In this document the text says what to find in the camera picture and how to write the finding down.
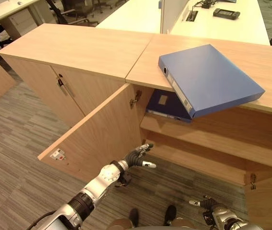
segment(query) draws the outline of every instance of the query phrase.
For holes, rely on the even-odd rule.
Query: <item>open cabinet door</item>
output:
[[[248,216],[251,223],[272,230],[272,177],[256,183],[256,189],[245,187]]]
[[[137,91],[142,95],[131,107]],[[121,160],[142,143],[140,122],[152,92],[151,88],[124,84],[38,158],[83,181],[92,180],[102,166]],[[57,149],[64,152],[65,159],[50,157]]]

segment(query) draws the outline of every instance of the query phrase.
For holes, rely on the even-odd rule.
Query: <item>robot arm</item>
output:
[[[228,209],[225,205],[214,199],[204,196],[205,200],[190,200],[189,204],[207,209],[203,213],[207,225],[216,226],[218,230],[263,230],[261,227],[245,222]]]
[[[99,175],[91,180],[67,204],[61,206],[38,230],[78,230],[114,182],[127,185],[131,177],[126,172],[132,166],[156,168],[141,157],[153,147],[145,144],[137,147],[121,161],[113,161],[102,168]]]

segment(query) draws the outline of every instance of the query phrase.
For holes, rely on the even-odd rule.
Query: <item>blue binder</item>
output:
[[[212,45],[162,55],[158,65],[191,118],[254,101],[265,92]]]
[[[146,111],[151,114],[157,114],[175,120],[181,120],[188,123],[191,122],[191,117],[175,92],[154,90],[146,107]]]

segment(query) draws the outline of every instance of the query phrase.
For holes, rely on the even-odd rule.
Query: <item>person's foot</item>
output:
[[[176,207],[174,205],[170,205],[165,214],[164,226],[170,226],[171,221],[173,221],[176,217]]]
[[[128,219],[131,220],[132,222],[132,225],[134,227],[137,227],[138,226],[138,223],[139,223],[139,212],[136,208],[133,208],[131,211],[130,211],[130,215],[128,217]]]

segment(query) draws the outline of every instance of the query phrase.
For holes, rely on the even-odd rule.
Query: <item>cabinet top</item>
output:
[[[0,54],[124,80],[152,36],[86,26],[42,24],[0,50]]]
[[[272,112],[272,46],[155,34],[128,74],[126,82],[173,91],[158,67],[159,56],[206,44],[214,46],[265,89],[266,92],[258,100],[242,106]]]

